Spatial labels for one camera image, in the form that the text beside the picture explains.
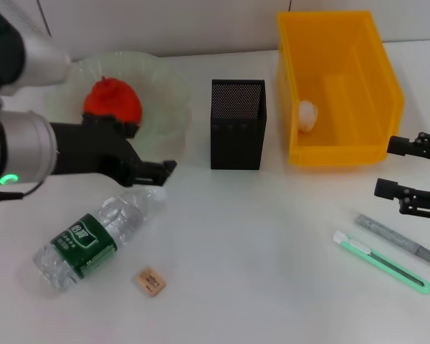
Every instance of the white ball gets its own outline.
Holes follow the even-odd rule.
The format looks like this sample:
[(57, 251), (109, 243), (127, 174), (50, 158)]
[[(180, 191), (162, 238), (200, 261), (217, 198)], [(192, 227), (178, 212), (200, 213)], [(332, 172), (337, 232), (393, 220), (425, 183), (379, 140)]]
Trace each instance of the white ball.
[(298, 128), (304, 132), (310, 132), (317, 121), (318, 109), (309, 100), (301, 100), (300, 102), (300, 122)]

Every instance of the yellow plastic bin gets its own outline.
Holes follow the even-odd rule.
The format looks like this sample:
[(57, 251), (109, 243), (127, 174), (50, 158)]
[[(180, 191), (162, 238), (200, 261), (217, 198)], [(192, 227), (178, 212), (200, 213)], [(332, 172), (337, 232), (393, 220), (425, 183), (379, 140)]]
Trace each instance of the yellow plastic bin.
[[(283, 12), (277, 21), (277, 86), (290, 162), (354, 166), (383, 160), (404, 101), (370, 12)], [(309, 133), (298, 131), (301, 100), (318, 108)]]

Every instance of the mesh container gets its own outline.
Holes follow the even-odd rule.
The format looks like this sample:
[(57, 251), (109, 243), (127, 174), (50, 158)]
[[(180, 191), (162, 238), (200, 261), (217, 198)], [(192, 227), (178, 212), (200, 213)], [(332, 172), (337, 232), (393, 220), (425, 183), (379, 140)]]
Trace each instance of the mesh container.
[(211, 169), (259, 169), (265, 127), (264, 80), (212, 80)]

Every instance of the green indicator light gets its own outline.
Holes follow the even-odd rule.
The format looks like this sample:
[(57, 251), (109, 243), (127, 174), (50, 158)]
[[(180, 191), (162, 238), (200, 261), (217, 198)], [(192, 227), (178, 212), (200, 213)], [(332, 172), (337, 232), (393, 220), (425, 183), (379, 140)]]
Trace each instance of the green indicator light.
[(3, 176), (0, 178), (0, 184), (1, 185), (13, 184), (13, 183), (16, 183), (18, 179), (19, 177), (15, 174), (7, 174), (6, 176)]

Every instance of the gray marker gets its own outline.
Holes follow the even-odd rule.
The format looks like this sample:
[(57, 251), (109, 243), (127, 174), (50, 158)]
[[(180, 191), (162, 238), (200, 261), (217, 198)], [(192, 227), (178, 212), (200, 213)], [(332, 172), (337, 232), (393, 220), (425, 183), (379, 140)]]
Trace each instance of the gray marker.
[(383, 224), (380, 224), (379, 222), (374, 221), (363, 214), (360, 214), (355, 222), (361, 225), (363, 228), (366, 228), (383, 237), (384, 239), (389, 240), (389, 242), (392, 244), (395, 244), (396, 246), (401, 247), (402, 249), (405, 249), (406, 251), (416, 255), (417, 257), (425, 259), (430, 263), (430, 250), (402, 236), (396, 231), (387, 228)]

